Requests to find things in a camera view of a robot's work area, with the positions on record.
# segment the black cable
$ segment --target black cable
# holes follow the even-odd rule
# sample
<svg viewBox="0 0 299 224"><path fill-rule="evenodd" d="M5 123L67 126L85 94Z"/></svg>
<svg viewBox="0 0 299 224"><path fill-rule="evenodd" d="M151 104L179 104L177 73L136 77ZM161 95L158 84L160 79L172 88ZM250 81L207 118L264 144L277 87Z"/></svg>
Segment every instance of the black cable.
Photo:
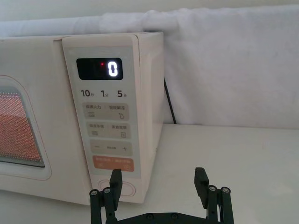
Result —
<svg viewBox="0 0 299 224"><path fill-rule="evenodd" d="M168 88L167 88L167 85L166 85L165 78L164 78L164 88L165 88L165 92L166 92L170 112L171 112L171 115L172 115L173 123L176 125L177 121L176 121L176 117L174 116L174 112L173 112L173 108L172 108L172 104L171 104L171 100L170 100L170 96L169 96L169 92L168 92Z"/></svg>

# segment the white wall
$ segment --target white wall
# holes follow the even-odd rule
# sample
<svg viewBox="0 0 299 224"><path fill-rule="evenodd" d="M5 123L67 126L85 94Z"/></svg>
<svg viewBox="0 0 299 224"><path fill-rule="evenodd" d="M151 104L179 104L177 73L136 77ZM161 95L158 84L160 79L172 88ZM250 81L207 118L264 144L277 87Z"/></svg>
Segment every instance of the white wall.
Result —
<svg viewBox="0 0 299 224"><path fill-rule="evenodd" d="M299 4L299 0L0 0L0 21L171 11L179 8Z"/></svg>

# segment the white fabric backdrop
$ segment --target white fabric backdrop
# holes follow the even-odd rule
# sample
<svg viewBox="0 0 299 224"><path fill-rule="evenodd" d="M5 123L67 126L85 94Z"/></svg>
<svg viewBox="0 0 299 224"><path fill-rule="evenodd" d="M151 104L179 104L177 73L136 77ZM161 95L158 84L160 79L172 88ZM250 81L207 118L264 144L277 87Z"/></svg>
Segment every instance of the white fabric backdrop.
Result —
<svg viewBox="0 0 299 224"><path fill-rule="evenodd" d="M299 128L298 5L0 22L2 37L141 31L164 32L178 123Z"/></svg>

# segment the microwave oven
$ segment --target microwave oven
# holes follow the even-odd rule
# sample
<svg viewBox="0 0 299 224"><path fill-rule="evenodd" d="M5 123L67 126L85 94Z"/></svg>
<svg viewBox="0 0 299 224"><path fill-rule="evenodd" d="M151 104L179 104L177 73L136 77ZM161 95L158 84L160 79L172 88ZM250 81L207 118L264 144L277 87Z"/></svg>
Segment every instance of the microwave oven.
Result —
<svg viewBox="0 0 299 224"><path fill-rule="evenodd" d="M142 203L163 123L163 34L0 39L0 189Z"/></svg>

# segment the microwave window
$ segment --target microwave window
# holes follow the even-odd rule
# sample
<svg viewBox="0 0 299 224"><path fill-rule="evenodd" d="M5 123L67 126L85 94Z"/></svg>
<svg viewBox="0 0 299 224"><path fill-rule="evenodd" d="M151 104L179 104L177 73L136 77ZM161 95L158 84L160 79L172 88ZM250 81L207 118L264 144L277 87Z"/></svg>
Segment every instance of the microwave window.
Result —
<svg viewBox="0 0 299 224"><path fill-rule="evenodd" d="M79 58L76 61L80 79L121 80L123 78L120 58Z"/></svg>
<svg viewBox="0 0 299 224"><path fill-rule="evenodd" d="M0 161L44 167L20 92L0 87Z"/></svg>

